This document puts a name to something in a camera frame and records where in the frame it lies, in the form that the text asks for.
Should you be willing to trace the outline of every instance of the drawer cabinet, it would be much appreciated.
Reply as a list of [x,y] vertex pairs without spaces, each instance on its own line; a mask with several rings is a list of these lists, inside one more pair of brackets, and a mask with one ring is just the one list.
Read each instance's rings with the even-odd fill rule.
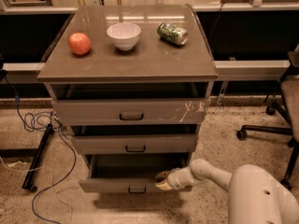
[[[120,51],[106,30],[126,18],[142,34],[132,50]],[[164,19],[188,30],[186,45],[160,39]],[[80,57],[67,45],[77,31],[93,44]],[[157,174],[189,164],[217,78],[206,44],[189,6],[78,9],[38,80],[89,168],[79,180],[84,191],[160,192]]]

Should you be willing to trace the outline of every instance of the black handle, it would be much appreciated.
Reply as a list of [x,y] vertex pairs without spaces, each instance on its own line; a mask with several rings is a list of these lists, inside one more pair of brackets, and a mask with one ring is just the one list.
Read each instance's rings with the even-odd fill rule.
[[147,188],[144,187],[144,190],[142,190],[142,191],[131,191],[131,188],[128,188],[128,192],[129,192],[130,194],[144,194],[144,193],[147,192]]
[[140,117],[133,117],[133,118],[130,118],[130,117],[125,117],[123,114],[120,114],[120,120],[123,120],[123,121],[132,121],[132,120],[142,120],[143,119],[143,113],[140,114]]
[[125,150],[126,150],[128,153],[143,153],[143,152],[145,152],[146,147],[143,146],[142,149],[138,149],[138,148],[129,148],[128,146],[126,146],[126,147],[125,147]]

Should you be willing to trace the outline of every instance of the white robotic arm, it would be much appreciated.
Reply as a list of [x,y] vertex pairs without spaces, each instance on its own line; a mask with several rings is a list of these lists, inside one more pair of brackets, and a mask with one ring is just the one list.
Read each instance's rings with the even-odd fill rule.
[[229,224],[295,224],[299,205],[295,197],[264,169],[243,165],[233,174],[205,160],[191,161],[189,167],[156,176],[160,189],[183,189],[212,181],[228,192]]

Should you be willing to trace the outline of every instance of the open drawer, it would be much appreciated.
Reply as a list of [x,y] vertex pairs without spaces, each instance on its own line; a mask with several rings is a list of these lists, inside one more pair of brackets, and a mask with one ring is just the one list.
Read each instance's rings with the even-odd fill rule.
[[186,166],[188,158],[189,153],[91,155],[89,176],[79,184],[85,192],[160,192],[155,176]]
[[200,123],[209,99],[53,101],[64,125]]
[[80,154],[193,152],[198,125],[75,126]]

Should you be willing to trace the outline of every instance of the green can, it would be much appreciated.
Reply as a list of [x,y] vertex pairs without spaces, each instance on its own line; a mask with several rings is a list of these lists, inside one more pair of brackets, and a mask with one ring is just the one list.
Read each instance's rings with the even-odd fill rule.
[[179,46],[187,42],[187,30],[171,22],[162,22],[158,27],[157,33],[165,40]]

